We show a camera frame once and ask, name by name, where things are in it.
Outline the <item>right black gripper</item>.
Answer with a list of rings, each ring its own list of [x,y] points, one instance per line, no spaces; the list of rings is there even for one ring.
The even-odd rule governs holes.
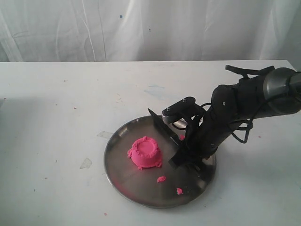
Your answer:
[[[188,170],[201,174],[205,170],[202,159],[213,155],[233,131],[233,105],[206,103],[197,105],[197,110],[198,114],[186,131],[186,138],[181,140],[168,163],[174,169],[185,166]]]

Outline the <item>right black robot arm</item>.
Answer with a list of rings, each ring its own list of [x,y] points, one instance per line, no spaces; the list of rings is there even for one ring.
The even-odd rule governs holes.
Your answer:
[[[202,105],[185,97],[162,111],[166,124],[183,119],[187,122],[185,138],[170,159],[174,168],[194,165],[215,154],[218,146],[236,131],[243,131],[248,141],[255,119],[295,114],[301,109],[301,74],[293,69],[273,66],[251,70],[227,65],[227,71],[241,76],[234,85],[219,85],[211,101]]]

